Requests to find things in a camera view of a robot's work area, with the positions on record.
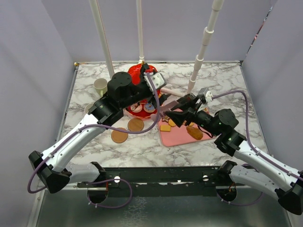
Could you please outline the blue frosted donut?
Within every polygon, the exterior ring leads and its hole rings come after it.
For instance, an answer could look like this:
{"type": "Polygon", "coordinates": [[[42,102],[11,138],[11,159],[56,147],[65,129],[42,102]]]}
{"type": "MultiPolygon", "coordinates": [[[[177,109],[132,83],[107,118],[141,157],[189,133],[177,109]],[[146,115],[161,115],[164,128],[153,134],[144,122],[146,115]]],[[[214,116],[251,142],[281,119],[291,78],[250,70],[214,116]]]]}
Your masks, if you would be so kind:
{"type": "Polygon", "coordinates": [[[153,113],[155,111],[155,107],[151,103],[145,103],[143,109],[147,113],[153,113]]]}

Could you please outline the white chocolate donut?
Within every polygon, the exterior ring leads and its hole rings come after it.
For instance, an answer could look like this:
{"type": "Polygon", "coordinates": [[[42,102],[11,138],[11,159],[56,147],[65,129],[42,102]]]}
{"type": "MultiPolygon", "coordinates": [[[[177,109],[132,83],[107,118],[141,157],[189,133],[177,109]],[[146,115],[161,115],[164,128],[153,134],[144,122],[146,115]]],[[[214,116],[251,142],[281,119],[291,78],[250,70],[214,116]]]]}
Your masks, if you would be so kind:
{"type": "Polygon", "coordinates": [[[133,104],[130,106],[130,111],[134,113],[139,113],[142,110],[142,105],[141,104],[133,104]]]}

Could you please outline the metal tongs pink tips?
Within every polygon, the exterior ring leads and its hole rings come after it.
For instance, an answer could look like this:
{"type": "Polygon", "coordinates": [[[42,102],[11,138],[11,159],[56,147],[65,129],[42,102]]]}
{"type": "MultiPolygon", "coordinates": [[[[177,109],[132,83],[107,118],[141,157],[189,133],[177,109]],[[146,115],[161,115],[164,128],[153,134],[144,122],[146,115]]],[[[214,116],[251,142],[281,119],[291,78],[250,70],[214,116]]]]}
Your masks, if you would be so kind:
{"type": "Polygon", "coordinates": [[[166,105],[156,108],[156,113],[151,114],[150,119],[153,120],[154,122],[159,122],[165,116],[164,112],[170,111],[177,104],[178,104],[178,102],[176,100],[174,100],[166,105]]]}

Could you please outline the red three-tier stand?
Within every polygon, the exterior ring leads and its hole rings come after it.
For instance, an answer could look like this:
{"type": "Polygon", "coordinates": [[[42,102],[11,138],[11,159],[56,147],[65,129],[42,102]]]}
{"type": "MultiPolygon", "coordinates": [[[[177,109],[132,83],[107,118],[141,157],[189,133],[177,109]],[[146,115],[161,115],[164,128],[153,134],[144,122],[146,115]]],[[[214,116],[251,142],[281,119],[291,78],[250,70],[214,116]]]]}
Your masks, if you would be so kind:
{"type": "Polygon", "coordinates": [[[158,96],[160,105],[167,99],[167,97],[160,92],[158,85],[154,85],[156,92],[153,92],[150,87],[147,76],[155,79],[155,76],[159,74],[157,69],[147,63],[138,63],[131,66],[127,73],[131,76],[132,84],[135,86],[135,94],[126,111],[138,118],[148,118],[152,114],[156,114],[157,104],[154,95],[156,94],[158,96]]]}

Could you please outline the pink mug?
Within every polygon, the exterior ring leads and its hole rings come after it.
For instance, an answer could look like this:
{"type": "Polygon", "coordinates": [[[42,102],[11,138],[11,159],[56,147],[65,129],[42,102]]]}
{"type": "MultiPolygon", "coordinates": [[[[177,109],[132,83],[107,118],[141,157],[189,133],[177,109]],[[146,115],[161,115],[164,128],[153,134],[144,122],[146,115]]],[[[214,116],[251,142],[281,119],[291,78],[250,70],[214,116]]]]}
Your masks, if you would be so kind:
{"type": "Polygon", "coordinates": [[[84,113],[87,114],[89,112],[89,109],[94,105],[94,103],[89,103],[84,108],[84,113]]]}

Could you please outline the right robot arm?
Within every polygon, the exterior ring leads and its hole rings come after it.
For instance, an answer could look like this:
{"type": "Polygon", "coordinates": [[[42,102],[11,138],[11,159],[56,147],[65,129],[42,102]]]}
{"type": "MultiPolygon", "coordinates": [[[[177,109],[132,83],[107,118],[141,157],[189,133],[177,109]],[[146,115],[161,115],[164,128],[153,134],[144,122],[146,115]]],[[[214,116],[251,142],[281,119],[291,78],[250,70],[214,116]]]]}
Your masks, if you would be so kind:
{"type": "Polygon", "coordinates": [[[235,182],[253,187],[277,199],[285,210],[302,215],[303,173],[273,158],[254,146],[248,136],[237,132],[239,122],[231,109],[210,115],[200,108],[202,101],[192,94],[186,95],[164,114],[178,127],[192,122],[202,127],[217,137],[214,143],[221,152],[253,167],[247,170],[233,164],[230,169],[218,172],[218,181],[223,185],[235,182]]]}

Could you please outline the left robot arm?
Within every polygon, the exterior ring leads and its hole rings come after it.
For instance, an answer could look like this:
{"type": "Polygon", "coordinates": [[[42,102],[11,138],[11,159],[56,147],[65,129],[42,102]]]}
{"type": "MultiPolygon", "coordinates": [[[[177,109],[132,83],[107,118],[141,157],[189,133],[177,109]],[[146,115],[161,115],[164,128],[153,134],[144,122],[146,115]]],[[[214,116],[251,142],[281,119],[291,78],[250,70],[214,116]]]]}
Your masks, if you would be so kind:
{"type": "Polygon", "coordinates": [[[33,175],[39,177],[50,193],[60,191],[69,183],[90,182],[95,187],[101,186],[105,176],[99,164],[73,166],[69,165],[70,160],[96,136],[112,129],[126,107],[144,99],[159,104],[157,90],[165,85],[159,72],[142,74],[137,85],[127,72],[115,73],[107,84],[107,93],[94,103],[78,125],[48,149],[29,155],[33,175]]]}

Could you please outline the left round biscuit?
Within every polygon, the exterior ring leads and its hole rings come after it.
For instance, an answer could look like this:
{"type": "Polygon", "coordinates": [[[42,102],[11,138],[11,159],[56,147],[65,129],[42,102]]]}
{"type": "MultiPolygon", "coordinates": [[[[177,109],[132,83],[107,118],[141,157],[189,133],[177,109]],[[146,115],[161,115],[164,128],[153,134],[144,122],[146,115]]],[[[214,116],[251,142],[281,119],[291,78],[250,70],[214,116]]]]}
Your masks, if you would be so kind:
{"type": "Polygon", "coordinates": [[[169,119],[168,124],[169,124],[171,127],[175,127],[175,126],[176,126],[176,124],[175,124],[171,119],[169,119]]]}

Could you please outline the left star gingerbread cookie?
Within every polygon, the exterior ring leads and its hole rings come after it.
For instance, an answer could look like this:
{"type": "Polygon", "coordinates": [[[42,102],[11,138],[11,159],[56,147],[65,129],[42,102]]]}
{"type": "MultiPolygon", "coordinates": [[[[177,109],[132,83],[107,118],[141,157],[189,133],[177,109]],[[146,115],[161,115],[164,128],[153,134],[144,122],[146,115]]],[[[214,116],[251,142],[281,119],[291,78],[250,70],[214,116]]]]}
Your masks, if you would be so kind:
{"type": "Polygon", "coordinates": [[[164,116],[164,117],[162,118],[162,121],[163,121],[163,122],[169,122],[169,117],[168,117],[168,116],[164,116]]]}

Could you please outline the brown croissant bread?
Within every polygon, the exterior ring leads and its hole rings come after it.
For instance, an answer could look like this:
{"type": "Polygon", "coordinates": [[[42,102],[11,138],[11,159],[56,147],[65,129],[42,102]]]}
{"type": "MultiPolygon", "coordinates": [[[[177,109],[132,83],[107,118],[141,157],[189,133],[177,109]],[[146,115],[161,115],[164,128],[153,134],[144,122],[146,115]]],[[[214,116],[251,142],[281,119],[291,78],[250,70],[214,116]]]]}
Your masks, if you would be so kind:
{"type": "Polygon", "coordinates": [[[203,132],[198,128],[195,128],[193,126],[187,126],[186,130],[187,133],[195,140],[201,140],[203,138],[203,132]]]}

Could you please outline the upper wooden coaster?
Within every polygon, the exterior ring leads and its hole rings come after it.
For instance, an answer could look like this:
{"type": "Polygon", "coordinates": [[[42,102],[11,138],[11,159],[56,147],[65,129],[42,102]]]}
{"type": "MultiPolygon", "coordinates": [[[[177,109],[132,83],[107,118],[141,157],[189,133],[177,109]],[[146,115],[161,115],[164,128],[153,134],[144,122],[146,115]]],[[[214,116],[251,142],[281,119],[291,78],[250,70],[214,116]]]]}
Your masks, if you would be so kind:
{"type": "Polygon", "coordinates": [[[144,122],[139,118],[133,118],[128,122],[127,127],[129,131],[139,132],[142,131],[144,128],[144,122]]]}

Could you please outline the wooden coaster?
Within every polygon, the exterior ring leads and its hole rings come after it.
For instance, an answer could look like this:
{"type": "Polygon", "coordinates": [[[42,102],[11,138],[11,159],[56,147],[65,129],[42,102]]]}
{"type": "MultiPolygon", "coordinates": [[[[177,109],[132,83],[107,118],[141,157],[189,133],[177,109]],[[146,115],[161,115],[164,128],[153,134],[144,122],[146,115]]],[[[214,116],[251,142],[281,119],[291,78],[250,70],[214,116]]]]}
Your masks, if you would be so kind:
{"type": "Polygon", "coordinates": [[[127,127],[129,131],[139,132],[142,131],[144,128],[144,122],[139,118],[133,118],[128,122],[127,127]]]}
{"type": "Polygon", "coordinates": [[[125,132],[113,130],[111,133],[111,139],[115,143],[123,143],[127,140],[127,138],[128,138],[128,133],[125,132]]]}

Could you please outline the green mug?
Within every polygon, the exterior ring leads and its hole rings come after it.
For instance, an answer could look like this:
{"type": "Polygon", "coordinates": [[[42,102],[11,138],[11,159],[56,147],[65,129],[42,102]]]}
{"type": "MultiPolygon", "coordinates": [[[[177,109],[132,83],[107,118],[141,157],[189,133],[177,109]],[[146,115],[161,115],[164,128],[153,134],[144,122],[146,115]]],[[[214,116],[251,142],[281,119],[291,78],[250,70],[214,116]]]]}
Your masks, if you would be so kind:
{"type": "Polygon", "coordinates": [[[103,97],[107,92],[107,80],[104,78],[95,80],[93,86],[100,97],[103,97]]]}

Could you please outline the lower wooden coaster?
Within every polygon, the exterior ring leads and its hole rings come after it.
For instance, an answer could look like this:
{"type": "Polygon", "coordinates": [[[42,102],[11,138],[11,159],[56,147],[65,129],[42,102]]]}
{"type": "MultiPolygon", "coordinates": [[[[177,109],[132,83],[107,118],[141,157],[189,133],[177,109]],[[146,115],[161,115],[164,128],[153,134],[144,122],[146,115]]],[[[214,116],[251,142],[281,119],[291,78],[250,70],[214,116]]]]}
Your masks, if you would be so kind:
{"type": "Polygon", "coordinates": [[[113,130],[111,133],[111,139],[115,143],[123,143],[127,140],[127,138],[128,138],[128,133],[125,132],[113,130]]]}

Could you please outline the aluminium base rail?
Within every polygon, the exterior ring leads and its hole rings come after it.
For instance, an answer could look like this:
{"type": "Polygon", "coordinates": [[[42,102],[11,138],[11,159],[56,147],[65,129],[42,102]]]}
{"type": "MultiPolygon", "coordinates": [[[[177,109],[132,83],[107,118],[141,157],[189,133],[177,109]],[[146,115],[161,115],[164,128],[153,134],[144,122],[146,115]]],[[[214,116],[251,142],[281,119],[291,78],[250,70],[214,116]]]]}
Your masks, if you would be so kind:
{"type": "Polygon", "coordinates": [[[229,176],[219,173],[218,166],[186,167],[107,167],[105,178],[115,176],[129,183],[201,183],[203,186],[230,186],[229,176]]]}

